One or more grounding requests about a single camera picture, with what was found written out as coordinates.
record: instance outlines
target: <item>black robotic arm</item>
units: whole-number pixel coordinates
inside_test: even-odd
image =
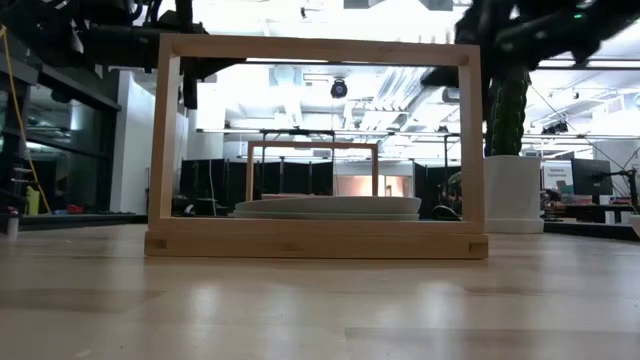
[[[144,0],[147,21],[132,25],[142,15],[143,0],[0,0],[0,23],[25,43],[43,63],[94,72],[95,65],[143,68],[158,66],[160,35],[206,34],[193,24],[192,0],[175,0],[176,11],[158,18],[162,0]],[[197,108],[197,81],[245,59],[183,58],[184,105]]]
[[[513,10],[519,15],[511,18]],[[510,67],[538,67],[540,61],[570,52],[577,66],[607,40],[640,18],[633,0],[474,0],[456,24],[457,44],[480,45],[484,88]],[[439,68],[425,86],[456,87],[457,73]]]

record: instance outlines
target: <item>glass wall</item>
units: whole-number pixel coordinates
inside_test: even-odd
[[[42,193],[38,213],[97,213],[109,210],[115,113],[97,111],[42,85],[17,83],[19,110],[26,130],[20,134],[12,95],[0,92],[1,188],[13,199],[28,188]]]
[[[108,160],[33,142],[27,142],[27,148],[52,211],[104,210],[104,199],[110,190]]]

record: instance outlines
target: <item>white planter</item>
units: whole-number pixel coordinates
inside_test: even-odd
[[[485,232],[541,234],[540,158],[484,159]]]
[[[629,217],[629,223],[631,227],[633,227],[633,231],[636,232],[636,235],[640,236],[640,215],[631,215]]]

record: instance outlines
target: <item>wooden rectangular frame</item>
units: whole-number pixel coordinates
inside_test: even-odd
[[[378,196],[378,144],[361,144],[361,143],[314,143],[302,141],[249,141],[247,156],[247,190],[245,192],[245,200],[253,201],[253,161],[254,150],[257,147],[279,147],[279,148],[309,148],[309,149],[367,149],[371,150],[371,195]]]
[[[460,86],[460,222],[173,218],[171,199],[180,57],[276,58],[457,66]],[[153,130],[149,256],[482,259],[484,233],[480,52],[471,45],[165,34]]]

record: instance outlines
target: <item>computer monitor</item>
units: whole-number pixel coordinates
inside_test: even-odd
[[[611,179],[599,176],[611,173],[609,161],[572,159],[571,173],[575,195],[613,195]]]

